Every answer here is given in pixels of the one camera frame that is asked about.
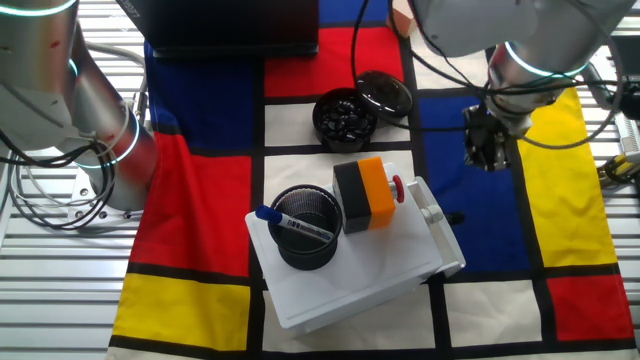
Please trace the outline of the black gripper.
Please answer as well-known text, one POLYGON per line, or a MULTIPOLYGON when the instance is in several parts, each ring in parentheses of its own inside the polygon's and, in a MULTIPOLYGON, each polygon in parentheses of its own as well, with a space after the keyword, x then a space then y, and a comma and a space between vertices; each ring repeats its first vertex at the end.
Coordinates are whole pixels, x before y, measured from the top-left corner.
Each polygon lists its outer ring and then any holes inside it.
POLYGON ((467 166, 500 171, 508 168, 507 128, 487 109, 485 103, 463 110, 465 156, 467 166))

